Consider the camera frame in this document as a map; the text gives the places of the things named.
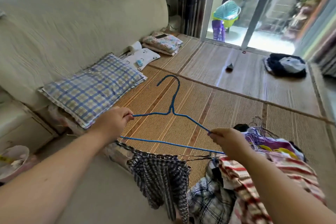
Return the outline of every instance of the smartphone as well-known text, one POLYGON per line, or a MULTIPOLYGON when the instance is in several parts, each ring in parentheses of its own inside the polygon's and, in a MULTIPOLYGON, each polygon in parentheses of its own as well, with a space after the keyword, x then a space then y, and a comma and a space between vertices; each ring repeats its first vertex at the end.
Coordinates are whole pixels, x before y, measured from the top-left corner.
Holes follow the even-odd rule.
POLYGON ((160 39, 160 38, 164 38, 164 37, 166 37, 167 35, 166 34, 162 34, 162 35, 158 35, 158 36, 156 36, 155 38, 156 39, 160 39))

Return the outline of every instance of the glass door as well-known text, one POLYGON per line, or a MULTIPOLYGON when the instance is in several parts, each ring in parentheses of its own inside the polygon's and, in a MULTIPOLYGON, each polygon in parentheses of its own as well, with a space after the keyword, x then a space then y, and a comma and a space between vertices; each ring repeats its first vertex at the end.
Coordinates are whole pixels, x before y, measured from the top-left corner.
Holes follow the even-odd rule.
POLYGON ((201 38, 292 55, 327 0, 207 0, 201 38))

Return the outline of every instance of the gray plaid garment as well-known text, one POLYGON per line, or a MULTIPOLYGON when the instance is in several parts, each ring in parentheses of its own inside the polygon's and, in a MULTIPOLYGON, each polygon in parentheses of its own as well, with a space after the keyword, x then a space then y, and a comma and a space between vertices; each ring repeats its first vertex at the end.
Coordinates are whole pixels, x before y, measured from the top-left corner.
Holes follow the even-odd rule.
POLYGON ((177 156, 151 154, 134 149, 124 143, 117 145, 134 153, 127 166, 142 194, 153 209, 166 204, 168 218, 176 219, 175 207, 179 210, 183 223, 189 221, 187 190, 191 168, 185 160, 177 156))
POLYGON ((187 193, 189 213, 197 224, 227 224, 230 220, 236 196, 214 177, 212 170, 216 167, 209 162, 205 177, 187 193))

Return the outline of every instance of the forearm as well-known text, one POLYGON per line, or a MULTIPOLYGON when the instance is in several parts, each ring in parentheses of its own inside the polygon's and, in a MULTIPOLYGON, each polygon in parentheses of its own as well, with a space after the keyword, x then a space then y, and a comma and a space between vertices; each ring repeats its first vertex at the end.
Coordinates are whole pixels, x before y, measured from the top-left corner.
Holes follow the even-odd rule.
POLYGON ((86 134, 0 188, 0 223, 53 223, 101 145, 86 134))
POLYGON ((242 163, 275 224, 331 224, 336 215, 259 154, 242 163))

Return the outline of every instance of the person's left hand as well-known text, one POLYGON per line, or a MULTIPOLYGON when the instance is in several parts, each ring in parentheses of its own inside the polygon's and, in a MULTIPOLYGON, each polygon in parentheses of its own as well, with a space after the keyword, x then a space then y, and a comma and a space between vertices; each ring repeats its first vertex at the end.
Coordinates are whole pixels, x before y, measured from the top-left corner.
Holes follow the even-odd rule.
POLYGON ((133 120, 133 112, 127 107, 113 107, 101 114, 88 130, 97 140, 102 140, 103 145, 120 137, 127 123, 133 120))

